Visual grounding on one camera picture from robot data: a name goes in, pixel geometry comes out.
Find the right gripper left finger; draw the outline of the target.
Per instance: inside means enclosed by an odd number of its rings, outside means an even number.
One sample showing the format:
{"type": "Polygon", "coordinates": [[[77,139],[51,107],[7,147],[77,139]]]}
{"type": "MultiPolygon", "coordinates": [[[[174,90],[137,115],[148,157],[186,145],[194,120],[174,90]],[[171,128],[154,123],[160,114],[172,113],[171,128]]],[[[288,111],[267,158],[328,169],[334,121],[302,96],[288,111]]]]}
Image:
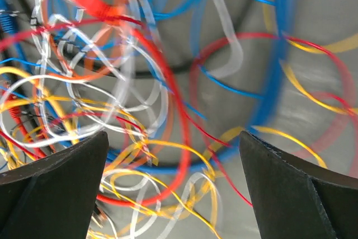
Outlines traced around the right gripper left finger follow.
{"type": "Polygon", "coordinates": [[[86,238],[108,150],[100,131],[1,173],[1,238],[86,238]]]}

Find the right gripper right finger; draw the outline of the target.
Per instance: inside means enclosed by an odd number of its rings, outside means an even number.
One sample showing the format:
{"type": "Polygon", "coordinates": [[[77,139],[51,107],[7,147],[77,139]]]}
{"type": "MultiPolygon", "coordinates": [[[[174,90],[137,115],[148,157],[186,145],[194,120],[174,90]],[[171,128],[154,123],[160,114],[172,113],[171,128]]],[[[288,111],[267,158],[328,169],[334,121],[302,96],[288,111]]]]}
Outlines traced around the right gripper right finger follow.
{"type": "Polygon", "coordinates": [[[242,131],[239,150],[261,238],[357,238],[357,179],[242,131]]]}

